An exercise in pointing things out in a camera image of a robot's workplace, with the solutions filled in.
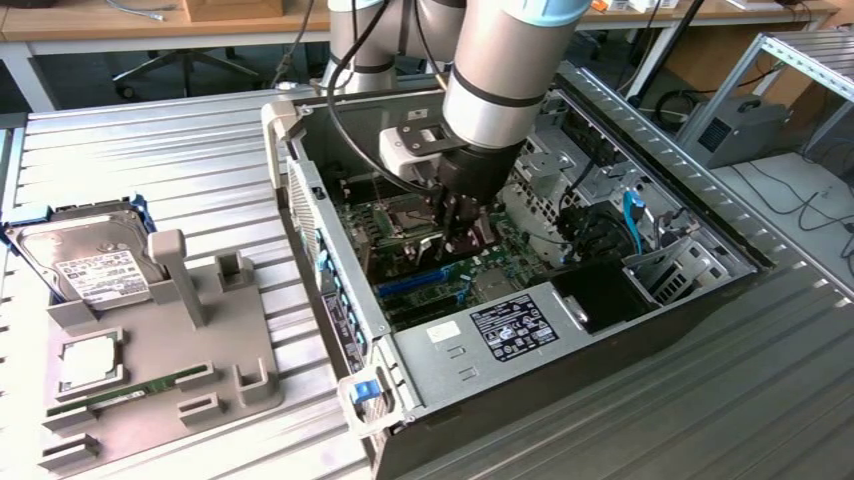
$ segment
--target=desk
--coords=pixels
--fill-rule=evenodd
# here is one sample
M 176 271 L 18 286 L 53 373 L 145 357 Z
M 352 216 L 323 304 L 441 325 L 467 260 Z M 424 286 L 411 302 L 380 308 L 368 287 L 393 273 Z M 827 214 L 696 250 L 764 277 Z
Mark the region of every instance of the desk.
M 135 6 L 163 5 L 161 0 L 136 0 Z M 675 26 L 684 15 L 688 0 L 676 9 L 659 10 L 652 27 L 662 33 L 634 81 L 634 93 L 659 58 L 672 37 Z M 814 29 L 836 8 L 822 0 L 807 2 L 812 10 Z M 128 15 L 108 7 L 103 0 L 60 0 L 56 6 L 42 10 L 9 9 L 0 31 L 5 43 L 0 44 L 0 58 L 5 61 L 14 82 L 33 111 L 56 110 L 46 85 L 41 81 L 36 55 L 67 53 L 120 52 L 135 50 L 171 50 L 283 44 L 293 41 L 305 9 L 305 0 L 287 2 L 285 14 L 277 18 L 231 20 L 219 22 L 187 21 L 184 12 L 164 12 L 165 22 Z M 650 19 L 647 13 L 634 11 L 584 14 L 578 30 L 620 30 L 643 28 Z M 707 0 L 692 25 L 735 25 L 787 22 L 787 10 L 742 12 L 726 0 Z M 328 41 L 329 18 L 325 2 L 317 1 L 303 41 Z
M 0 7 L 0 26 L 2 26 L 5 22 L 5 14 L 9 12 L 9 7 Z M 0 42 L 5 41 L 5 37 L 2 36 L 2 32 L 0 31 Z

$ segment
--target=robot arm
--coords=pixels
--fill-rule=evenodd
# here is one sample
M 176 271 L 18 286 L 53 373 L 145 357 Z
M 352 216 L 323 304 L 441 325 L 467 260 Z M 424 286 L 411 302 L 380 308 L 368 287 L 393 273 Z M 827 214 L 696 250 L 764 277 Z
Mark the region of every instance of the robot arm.
M 393 87 L 393 56 L 424 52 L 412 20 L 419 8 L 427 44 L 440 60 L 455 46 L 441 118 L 397 126 L 407 162 L 437 158 L 441 186 L 429 199 L 445 237 L 467 231 L 503 188 L 530 133 L 575 25 L 591 0 L 357 0 L 361 32 L 375 30 L 340 75 L 336 91 Z M 352 0 L 331 1 L 332 55 L 327 73 L 353 45 Z M 325 85 L 331 83 L 327 75 Z M 440 142 L 424 141 L 437 138 Z M 387 165 L 399 159 L 383 156 Z

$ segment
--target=wire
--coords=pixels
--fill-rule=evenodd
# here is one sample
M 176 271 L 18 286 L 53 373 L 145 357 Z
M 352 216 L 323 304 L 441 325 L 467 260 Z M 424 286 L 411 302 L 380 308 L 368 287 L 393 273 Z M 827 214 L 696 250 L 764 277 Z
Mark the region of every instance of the wire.
M 760 81 L 764 77 L 767 77 L 770 74 L 772 74 L 775 71 L 778 70 L 778 67 L 774 66 L 771 67 L 771 70 L 768 70 L 767 72 L 763 72 L 758 77 L 751 78 L 750 80 L 747 80 L 746 82 L 742 82 L 736 85 L 735 88 L 740 88 L 740 87 L 746 87 L 747 85 L 752 85 L 754 83 L 756 83 L 758 81 Z M 688 110 L 692 110 L 694 107 L 696 106 L 696 104 L 699 103 L 699 100 L 694 97 L 695 94 L 708 94 L 708 93 L 715 93 L 718 91 L 718 89 L 714 90 L 687 90 L 687 89 L 682 89 L 682 90 L 670 90 L 667 92 L 664 92 L 662 94 L 662 96 L 658 98 L 658 102 L 655 102 L 655 108 L 652 109 L 652 120 L 655 121 L 655 123 L 658 123 L 660 126 L 664 127 L 666 130 L 670 130 L 671 132 L 675 132 L 679 130 L 679 128 L 682 127 L 682 123 L 683 122 L 671 122 L 670 120 L 664 120 L 663 117 L 663 113 L 664 113 L 664 104 L 672 100 L 674 98 L 680 98 L 687 100 L 688 103 Z
M 567 242 L 566 240 L 563 242 L 559 242 L 556 240 L 552 240 L 551 238 L 539 235 L 534 232 L 531 232 L 530 230 L 523 229 L 522 227 L 518 227 L 519 230 L 522 230 L 524 233 L 527 233 L 528 235 L 531 235 L 534 238 L 539 238 L 543 242 L 548 242 L 548 243 L 554 243 L 555 245 L 568 245 L 570 242 Z
M 292 61 L 293 61 L 293 52 L 299 47 L 303 41 L 303 35 L 305 35 L 305 30 L 308 29 L 308 18 L 311 17 L 311 9 L 315 6 L 315 0 L 308 0 L 308 6 L 305 7 L 305 15 L 303 15 L 303 23 L 299 26 L 299 31 L 296 32 L 296 38 L 293 39 L 293 43 L 291 43 L 291 48 L 281 55 L 281 60 L 279 60 L 279 65 L 276 65 L 276 74 L 272 77 L 272 82 L 269 82 L 269 88 L 276 88 L 276 84 L 279 80 L 284 76 L 284 74 L 291 69 Z
M 800 205 L 798 205 L 791 210 L 779 210 L 778 208 L 774 207 L 774 205 L 771 205 L 771 202 L 768 202 L 768 200 L 764 198 L 764 195 L 759 193 L 759 190 L 756 189 L 756 187 L 754 187 L 752 183 L 750 183 L 750 181 L 747 180 L 747 177 L 744 177 L 744 175 L 738 170 L 738 168 L 735 168 L 735 165 L 730 165 L 730 168 L 736 173 L 736 175 L 742 178 L 743 182 L 747 184 L 752 192 L 756 194 L 756 196 L 759 197 L 759 200 L 762 200 L 762 203 L 764 203 L 764 206 L 768 207 L 768 210 L 771 210 L 774 213 L 776 213 L 778 215 L 788 215 L 790 213 L 795 213 L 798 210 L 800 210 L 806 206 L 807 202 L 803 201 Z
M 361 160 L 364 160 L 364 162 L 373 168 L 373 170 L 376 170 L 379 174 L 383 177 L 385 177 L 385 180 L 388 180 L 397 188 L 405 190 L 407 192 L 416 193 L 419 195 L 429 195 L 432 193 L 429 189 L 419 185 L 415 185 L 407 182 L 405 180 L 403 180 L 400 177 L 397 177 L 383 166 L 383 164 L 376 160 L 373 160 L 371 156 L 364 152 L 364 150 L 361 150 L 361 147 L 355 142 L 355 140 L 349 136 L 349 133 L 347 132 L 347 129 L 344 128 L 344 123 L 341 122 L 341 116 L 337 111 L 337 107 L 335 105 L 335 89 L 337 85 L 337 79 L 341 76 L 341 73 L 344 71 L 347 64 L 349 63 L 352 58 L 356 56 L 356 53 L 359 52 L 361 45 L 364 45 L 364 42 L 371 36 L 371 33 L 376 28 L 376 24 L 379 23 L 380 18 L 383 17 L 383 13 L 385 13 L 385 8 L 388 8 L 388 3 L 389 3 L 389 0 L 383 0 L 383 3 L 380 4 L 379 9 L 376 10 L 376 14 L 373 14 L 373 18 L 371 19 L 371 22 L 368 23 L 368 26 L 364 29 L 364 32 L 361 32 L 361 35 L 359 35 L 359 38 L 356 39 L 352 46 L 349 47 L 349 50 L 347 50 L 344 57 L 340 59 L 340 63 L 335 66 L 335 70 L 332 71 L 332 76 L 329 77 L 329 83 L 327 84 L 327 88 L 325 88 L 325 100 L 329 106 L 329 116 L 332 117 L 332 123 L 335 125 L 335 129 L 337 130 L 337 133 L 340 133 L 341 138 L 347 143 L 347 146 L 351 148 L 355 154 L 361 158 Z
M 658 7 L 662 5 L 662 0 L 656 0 L 655 2 L 655 8 L 652 9 L 652 15 L 650 15 L 650 21 L 646 23 L 646 28 L 643 29 L 644 32 L 647 32 L 650 25 L 652 24 L 652 19 L 655 18 L 655 14 L 658 13 Z M 652 32 L 650 32 L 650 39 L 646 42 L 646 52 L 643 52 L 643 57 L 640 58 L 640 63 L 638 64 L 638 68 L 635 68 L 634 73 L 631 74 L 631 77 L 628 77 L 628 80 L 626 80 L 626 83 L 623 83 L 618 88 L 616 91 L 620 92 L 628 85 L 631 85 L 631 82 L 635 81 L 635 78 L 638 78 L 638 75 L 640 74 L 640 66 L 646 63 L 646 59 L 650 58 L 650 52 L 652 52 L 652 39 L 655 38 L 655 35 L 652 34 Z
M 140 15 L 143 17 L 148 17 L 152 20 L 157 20 L 159 22 L 164 22 L 165 18 L 164 18 L 163 15 L 160 15 L 159 13 L 153 13 L 153 12 L 171 12 L 173 10 L 177 10 L 177 5 L 175 5 L 175 4 L 163 5 L 160 7 L 153 7 L 153 8 L 131 8 L 131 7 L 124 6 L 123 4 L 116 2 L 115 0 L 105 0 L 105 1 L 107 1 L 107 5 L 109 5 L 116 10 L 119 10 L 119 11 L 121 11 L 124 13 L 129 13 L 132 15 Z
M 643 33 L 650 33 L 650 36 L 652 35 L 652 32 L 650 32 L 650 27 L 652 26 L 652 20 L 655 19 L 655 14 L 658 13 L 658 7 L 662 4 L 662 0 L 658 0 L 655 2 L 655 8 L 652 9 L 652 14 L 650 15 L 650 19 L 646 22 L 646 27 L 643 27 Z M 638 50 L 638 44 L 640 42 L 635 42 L 631 44 L 631 48 L 628 49 L 628 55 L 626 56 L 626 63 L 623 64 L 623 68 L 619 71 L 619 77 L 616 77 L 616 83 L 614 85 L 620 85 L 620 82 L 623 81 L 623 75 L 626 74 L 626 69 L 628 68 L 628 65 L 631 64 L 631 57 L 635 54 L 635 50 Z M 646 60 L 647 56 L 650 53 L 650 49 L 647 48 L 647 51 L 644 52 L 643 55 L 643 59 Z M 632 78 L 628 80 L 628 82 L 626 82 L 626 85 L 630 84 L 634 81 L 634 77 L 636 77 L 638 75 L 638 71 L 635 71 L 635 74 L 632 75 Z M 623 85 L 622 87 L 619 87 L 616 89 L 616 91 L 620 91 L 623 89 L 623 87 L 626 86 Z
M 441 71 L 439 70 L 439 66 L 436 65 L 436 59 L 432 56 L 429 45 L 427 45 L 427 38 L 424 37 L 424 29 L 421 28 L 420 5 L 421 2 L 419 0 L 415 0 L 415 29 L 417 30 L 417 39 L 421 42 L 421 48 L 424 49 L 424 55 L 427 55 L 427 62 L 429 63 L 429 68 L 432 68 L 436 82 L 439 82 L 441 90 L 447 90 L 448 85 L 444 82 L 444 78 L 441 77 Z

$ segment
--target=white label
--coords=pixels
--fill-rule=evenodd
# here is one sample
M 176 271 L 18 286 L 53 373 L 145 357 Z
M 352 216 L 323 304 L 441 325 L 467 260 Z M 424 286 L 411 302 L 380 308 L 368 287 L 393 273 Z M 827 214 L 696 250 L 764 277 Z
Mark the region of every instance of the white label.
M 447 340 L 456 335 L 459 335 L 459 327 L 453 320 L 440 323 L 435 327 L 429 327 L 427 329 L 427 336 L 432 343 L 439 343 L 441 340 Z
M 128 250 L 59 262 L 56 268 L 87 303 L 148 291 L 145 277 Z
M 112 405 L 117 405 L 120 403 L 133 400 L 135 398 L 140 398 L 144 396 L 145 396 L 145 390 L 136 390 L 135 392 L 131 392 L 127 395 L 121 395 L 116 398 L 111 398 L 109 400 L 104 400 L 103 402 L 93 403 L 92 405 L 89 405 L 89 408 L 92 410 L 100 410 Z

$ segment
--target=floor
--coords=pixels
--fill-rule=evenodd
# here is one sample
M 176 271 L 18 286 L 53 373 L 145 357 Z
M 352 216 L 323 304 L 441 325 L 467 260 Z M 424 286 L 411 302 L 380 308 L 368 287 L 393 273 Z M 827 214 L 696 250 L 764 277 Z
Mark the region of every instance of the floor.
M 639 45 L 647 45 L 646 38 L 642 35 L 638 37 Z M 285 47 L 285 45 L 264 45 L 239 47 L 236 49 L 239 58 L 235 62 L 259 72 L 264 79 L 261 82 L 253 82 L 245 77 L 208 65 L 196 64 L 195 72 L 191 75 L 193 95 L 240 92 L 259 86 L 267 87 Z M 643 54 L 642 50 L 643 48 L 636 49 L 632 54 L 632 61 L 627 64 L 626 60 L 631 51 L 631 44 L 626 41 L 624 32 L 584 32 L 574 35 L 566 59 L 572 64 L 588 68 L 608 85 L 616 86 L 618 82 L 624 83 L 634 73 L 635 65 Z M 224 49 L 221 48 L 211 50 L 208 54 L 225 58 Z M 321 76 L 327 58 L 327 45 L 308 44 L 304 49 L 297 50 L 297 58 L 295 59 L 296 64 L 303 67 L 293 71 L 287 79 L 305 82 L 308 78 Z M 127 100 L 117 95 L 111 81 L 112 76 L 133 68 L 147 60 L 145 52 L 50 55 L 37 58 L 63 109 L 180 98 L 183 96 L 183 80 L 179 65 L 169 65 L 151 72 L 143 78 L 128 82 L 136 92 L 132 100 Z M 401 58 L 397 61 L 397 68 L 401 73 L 416 73 L 419 65 L 420 62 L 415 59 Z M 651 108 L 664 91 L 680 88 L 690 88 L 690 85 L 684 84 L 670 72 L 662 71 L 652 83 L 642 107 Z M 683 111 L 686 105 L 679 105 L 678 102 L 672 102 L 672 105 L 668 104 L 668 108 L 682 113 L 688 113 Z M 835 103 L 831 99 L 824 108 L 827 115 L 834 111 L 832 108 L 835 108 Z M 0 114 L 25 111 L 28 111 L 26 102 L 17 91 L 5 66 L 0 63 Z M 814 158 L 820 157 L 822 164 L 827 164 L 831 171 L 848 182 L 854 181 L 854 168 L 851 168 L 854 167 L 854 162 L 848 161 L 854 159 L 854 143 L 846 141 L 852 148 L 839 148 L 839 141 L 831 140 L 831 138 L 852 138 L 850 135 L 852 132 L 854 121 L 842 122 L 834 135 L 823 139 L 810 152 L 810 156 Z M 787 144 L 779 146 L 800 145 L 811 133 L 812 126 L 810 122 L 806 127 L 799 128 L 799 131 L 787 131 L 786 135 L 780 136 L 782 141 L 786 141 Z

